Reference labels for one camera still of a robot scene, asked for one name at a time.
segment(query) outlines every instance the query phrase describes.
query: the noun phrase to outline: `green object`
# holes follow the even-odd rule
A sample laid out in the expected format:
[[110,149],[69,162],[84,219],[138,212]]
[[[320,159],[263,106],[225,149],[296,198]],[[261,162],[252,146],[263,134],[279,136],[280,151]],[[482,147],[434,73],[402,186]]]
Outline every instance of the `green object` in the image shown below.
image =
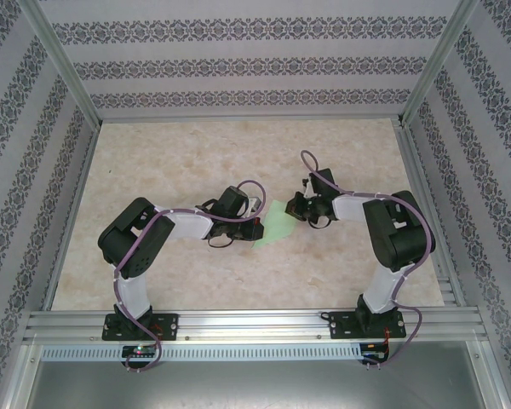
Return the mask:
[[265,216],[263,226],[263,239],[257,240],[252,246],[253,249],[261,247],[262,245],[268,245],[273,241],[288,237],[293,233],[293,229],[296,228],[297,220],[292,216],[285,214],[286,203],[273,200],[269,211]]

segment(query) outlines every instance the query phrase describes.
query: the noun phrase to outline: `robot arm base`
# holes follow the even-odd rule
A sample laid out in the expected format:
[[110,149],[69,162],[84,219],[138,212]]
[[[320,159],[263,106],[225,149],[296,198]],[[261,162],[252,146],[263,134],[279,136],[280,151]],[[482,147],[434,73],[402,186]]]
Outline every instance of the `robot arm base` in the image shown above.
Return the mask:
[[[102,330],[103,341],[151,341],[149,335],[138,328],[118,308],[113,306],[114,314],[108,314]],[[178,328],[178,314],[155,314],[150,308],[137,320],[161,341],[175,341]]]
[[322,313],[321,317],[329,322],[331,339],[383,339],[387,332],[388,338],[407,336],[403,315],[397,308],[374,314],[361,295],[355,310]]

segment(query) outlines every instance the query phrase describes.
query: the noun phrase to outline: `black bracket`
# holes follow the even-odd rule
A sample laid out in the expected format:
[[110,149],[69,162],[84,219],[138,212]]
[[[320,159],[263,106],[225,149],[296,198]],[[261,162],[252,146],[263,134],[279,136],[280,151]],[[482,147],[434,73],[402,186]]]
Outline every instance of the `black bracket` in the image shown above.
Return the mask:
[[[103,341],[151,341],[152,338],[128,320],[114,305],[114,314],[108,314],[102,329]],[[161,341],[175,341],[178,333],[178,314],[154,314],[150,308],[138,322],[153,332]]]
[[322,320],[329,322],[331,339],[374,339],[384,338],[386,329],[390,338],[405,338],[407,332],[403,315],[394,310],[386,320],[379,320],[362,329],[355,311],[334,311],[322,313]]
[[[129,204],[99,237],[98,245],[104,260],[117,266],[138,239],[132,228],[142,230],[156,214],[155,206],[147,199],[138,198]],[[133,279],[146,272],[174,226],[168,217],[159,217],[121,269],[121,276]]]
[[[335,183],[330,169],[318,170],[318,174],[325,180]],[[320,217],[327,217],[329,223],[337,220],[333,212],[332,202],[340,193],[333,187],[323,183],[314,174],[311,173],[309,177],[310,183],[313,186],[314,196],[307,199],[303,193],[296,192],[294,198],[286,204],[285,212],[301,222],[308,221],[315,228],[314,226],[318,224]],[[303,179],[303,186],[307,187],[307,184],[308,179]]]

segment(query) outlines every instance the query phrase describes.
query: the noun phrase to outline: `gray metal panel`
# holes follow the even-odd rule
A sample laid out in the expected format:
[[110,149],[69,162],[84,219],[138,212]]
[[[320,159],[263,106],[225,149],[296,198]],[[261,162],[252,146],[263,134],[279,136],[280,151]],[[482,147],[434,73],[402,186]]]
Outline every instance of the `gray metal panel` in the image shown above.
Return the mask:
[[483,408],[465,343],[417,343],[392,366],[348,361],[40,364],[28,407]]

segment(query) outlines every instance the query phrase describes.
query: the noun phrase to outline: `robotic arm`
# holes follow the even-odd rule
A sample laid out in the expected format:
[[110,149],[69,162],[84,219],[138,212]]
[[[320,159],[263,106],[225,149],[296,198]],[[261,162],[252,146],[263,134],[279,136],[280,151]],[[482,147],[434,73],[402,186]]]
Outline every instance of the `robotic arm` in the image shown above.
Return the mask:
[[[251,217],[246,221],[242,219],[258,211],[260,206],[261,201],[258,198],[249,198],[238,187],[230,186],[219,199],[211,199],[197,206],[193,212],[173,211],[160,216],[120,270],[121,275],[117,278],[118,302],[114,305],[115,314],[106,317],[103,338],[135,340],[145,337],[144,331],[125,316],[124,308],[146,328],[152,329],[156,325],[156,317],[147,296],[145,272],[166,240],[193,238],[207,239],[210,242],[223,234],[231,243],[234,240],[258,240],[263,236],[260,218]],[[100,235],[98,246],[104,259],[117,267],[139,238],[135,230],[144,229],[162,210],[163,208],[153,205],[145,198],[135,199]],[[223,219],[235,222],[224,222]],[[174,331],[167,333],[174,336]]]
[[[330,169],[315,172],[335,184]],[[393,296],[399,280],[405,270],[421,260],[426,250],[426,233],[421,221],[392,199],[341,194],[314,173],[303,180],[303,186],[305,192],[297,192],[286,206],[290,216],[307,221],[313,228],[326,228],[339,220],[367,223],[379,264],[369,288],[359,296],[355,320],[343,323],[347,328],[342,328],[342,332],[351,334],[351,337],[382,335],[384,328],[393,328],[394,322],[397,324],[401,320]],[[420,213],[410,192],[397,192],[392,198],[406,202]],[[320,217],[328,220],[323,227],[319,227]],[[435,239],[431,232],[430,235],[433,251]],[[396,331],[395,335],[404,337],[405,331]]]

